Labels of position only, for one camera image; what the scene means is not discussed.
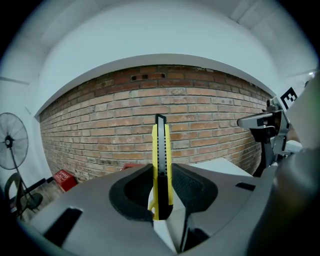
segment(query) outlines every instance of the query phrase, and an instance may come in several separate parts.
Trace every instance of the brick wall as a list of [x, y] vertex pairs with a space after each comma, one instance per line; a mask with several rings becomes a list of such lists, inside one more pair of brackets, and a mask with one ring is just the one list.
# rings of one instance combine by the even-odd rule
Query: brick wall
[[224, 157], [252, 173], [260, 144], [237, 119], [260, 113], [270, 96], [232, 75], [190, 66], [142, 66], [105, 74], [70, 90], [40, 114], [52, 173], [79, 181], [152, 162], [156, 113], [167, 116], [173, 163]]

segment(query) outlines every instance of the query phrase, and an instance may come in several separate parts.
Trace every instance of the electric fan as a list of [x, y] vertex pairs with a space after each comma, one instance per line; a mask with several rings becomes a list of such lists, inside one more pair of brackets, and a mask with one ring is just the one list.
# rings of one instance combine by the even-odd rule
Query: electric fan
[[[0, 167], [7, 170], [16, 169], [24, 162], [28, 152], [27, 130], [19, 117], [12, 113], [0, 114]], [[43, 196], [40, 193], [31, 194], [28, 191], [21, 175], [20, 180], [24, 191], [29, 194], [27, 200], [28, 208], [33, 210], [39, 206]]]

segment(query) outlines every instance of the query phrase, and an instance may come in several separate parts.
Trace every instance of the fan base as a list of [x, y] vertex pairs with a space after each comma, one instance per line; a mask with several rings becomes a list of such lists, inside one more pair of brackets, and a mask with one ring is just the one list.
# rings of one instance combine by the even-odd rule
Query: fan base
[[32, 194], [32, 197], [28, 200], [28, 208], [31, 210], [37, 208], [41, 204], [42, 199], [44, 198], [40, 193], [34, 193]]

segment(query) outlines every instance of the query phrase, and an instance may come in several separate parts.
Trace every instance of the red box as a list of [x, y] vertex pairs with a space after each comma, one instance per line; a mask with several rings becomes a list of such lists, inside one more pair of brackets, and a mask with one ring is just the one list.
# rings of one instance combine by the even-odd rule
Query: red box
[[65, 170], [60, 170], [55, 173], [53, 175], [53, 179], [63, 192], [67, 192], [69, 189], [77, 185], [75, 177]]

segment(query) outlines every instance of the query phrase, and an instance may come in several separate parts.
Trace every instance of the white wall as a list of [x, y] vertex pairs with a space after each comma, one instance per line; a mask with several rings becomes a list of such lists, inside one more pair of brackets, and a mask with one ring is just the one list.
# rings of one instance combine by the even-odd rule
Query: white wall
[[[206, 60], [202, 67], [231, 71], [271, 94], [279, 88], [268, 51], [239, 24], [194, 2], [144, 0], [109, 7], [51, 50], [39, 77], [34, 113], [66, 89], [119, 68], [200, 60]], [[114, 62], [117, 66], [108, 65]]]
[[[0, 114], [9, 112], [18, 116], [28, 134], [28, 152], [24, 162], [18, 168], [28, 187], [43, 178], [47, 179], [52, 176], [45, 158], [40, 160], [41, 157], [44, 157], [43, 147], [39, 146], [39, 143], [41, 144], [40, 126], [30, 112], [36, 98], [39, 73], [45, 57], [42, 52], [29, 45], [28, 40], [17, 37], [7, 49], [0, 63], [0, 77], [28, 84], [0, 81]], [[5, 187], [8, 178], [14, 172], [15, 170], [0, 167], [1, 188]], [[14, 195], [15, 191], [11, 189], [10, 196]]]

